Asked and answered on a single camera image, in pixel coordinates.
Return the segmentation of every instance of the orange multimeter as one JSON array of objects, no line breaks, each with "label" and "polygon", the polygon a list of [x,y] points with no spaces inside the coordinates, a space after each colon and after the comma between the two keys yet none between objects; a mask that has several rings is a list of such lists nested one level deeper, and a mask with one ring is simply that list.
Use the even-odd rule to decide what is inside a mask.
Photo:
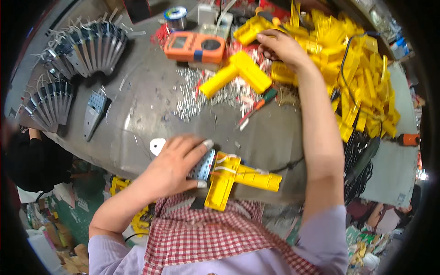
[{"label": "orange multimeter", "polygon": [[225,41],[222,37],[175,32],[169,35],[164,52],[168,59],[218,64],[223,58],[224,46]]}]

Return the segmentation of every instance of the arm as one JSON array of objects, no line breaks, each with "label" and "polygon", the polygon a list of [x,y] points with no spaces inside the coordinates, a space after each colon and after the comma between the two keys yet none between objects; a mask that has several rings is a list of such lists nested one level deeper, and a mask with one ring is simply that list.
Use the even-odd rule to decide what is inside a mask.
[{"label": "arm", "polygon": [[311,216],[344,204],[341,136],[324,79],[301,46],[273,29],[261,32],[257,39],[259,52],[272,60],[281,59],[298,77],[307,169],[304,224]]},{"label": "arm", "polygon": [[367,224],[372,228],[375,228],[376,225],[379,223],[383,206],[384,206],[383,203],[378,203],[374,208],[373,212],[371,213],[371,215],[368,217]]},{"label": "arm", "polygon": [[28,132],[29,132],[29,140],[31,140],[31,139],[39,139],[39,140],[41,140],[41,135],[40,135],[40,131],[39,130],[29,128]]},{"label": "arm", "polygon": [[206,182],[186,180],[189,171],[213,146],[210,139],[200,144],[201,141],[191,135],[167,141],[142,175],[99,207],[89,226],[89,238],[108,235],[123,244],[122,232],[149,203],[191,188],[207,187]]}]

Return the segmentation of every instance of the yellow tool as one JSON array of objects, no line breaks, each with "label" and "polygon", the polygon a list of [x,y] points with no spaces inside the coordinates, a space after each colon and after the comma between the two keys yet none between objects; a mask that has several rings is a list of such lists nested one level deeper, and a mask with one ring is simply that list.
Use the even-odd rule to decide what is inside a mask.
[{"label": "yellow tool", "polygon": [[130,185],[131,183],[132,183],[131,180],[125,180],[119,176],[113,176],[111,178],[110,194],[112,196],[116,195],[119,191],[127,188],[127,186]]},{"label": "yellow tool", "polygon": [[220,69],[215,76],[200,86],[206,97],[212,97],[224,85],[241,76],[257,94],[263,93],[272,84],[272,80],[243,51],[239,51],[228,59],[229,65]]},{"label": "yellow tool", "polygon": [[[128,185],[130,185],[132,183],[131,180],[125,180],[119,176],[113,176],[111,178],[111,188],[110,188],[110,194],[112,196],[116,195],[118,192],[124,190],[125,188],[128,187]],[[149,211],[151,210],[151,207],[149,208],[149,206],[147,205],[144,209],[142,209],[139,213],[137,213],[132,221],[130,222],[130,225],[133,228],[133,231],[136,234],[148,234],[150,232],[149,227],[150,227],[150,220],[153,218],[153,213],[150,213]],[[149,219],[148,221],[144,221],[143,216],[144,215],[149,215]]]},{"label": "yellow tool", "polygon": [[224,211],[234,182],[255,188],[277,192],[282,176],[259,172],[240,164],[241,157],[217,152],[213,172],[210,177],[211,187],[206,196],[205,206]]},{"label": "yellow tool", "polygon": [[[321,71],[329,97],[332,97],[334,89],[341,91],[340,97],[332,98],[332,107],[335,112],[341,111],[342,117],[335,116],[343,141],[348,141],[358,114],[357,131],[366,131],[373,138],[380,134],[382,128],[382,135],[394,136],[400,114],[395,110],[395,92],[387,70],[388,57],[379,55],[378,41],[365,35],[370,33],[346,15],[339,14],[335,18],[318,10],[311,10],[304,16],[313,20],[314,30],[309,29],[309,32],[301,26],[300,7],[300,4],[292,2],[290,23],[284,25],[276,19],[267,19],[266,14],[257,10],[258,16],[241,26],[234,37],[246,46],[265,29],[275,28],[291,35]],[[341,73],[343,59],[345,81]],[[272,63],[271,78],[298,85],[296,74],[282,62]]]}]

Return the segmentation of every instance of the perforated metal plate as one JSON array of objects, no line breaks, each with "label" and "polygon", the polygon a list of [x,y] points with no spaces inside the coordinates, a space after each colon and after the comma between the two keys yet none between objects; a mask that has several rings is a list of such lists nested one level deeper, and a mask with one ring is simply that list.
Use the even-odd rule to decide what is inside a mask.
[{"label": "perforated metal plate", "polygon": [[208,180],[215,155],[216,151],[214,149],[209,150],[194,166],[188,176],[195,180]]}]

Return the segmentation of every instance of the red checkered apron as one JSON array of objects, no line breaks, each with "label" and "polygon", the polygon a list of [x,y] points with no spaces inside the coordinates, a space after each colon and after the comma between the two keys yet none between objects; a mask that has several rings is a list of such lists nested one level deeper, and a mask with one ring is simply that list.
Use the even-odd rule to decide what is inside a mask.
[{"label": "red checkered apron", "polygon": [[259,202],[229,200],[224,212],[189,209],[193,197],[178,194],[156,203],[143,275],[162,273],[163,267],[219,260],[260,249],[277,249],[299,275],[319,271],[293,252],[278,235],[261,224]]}]

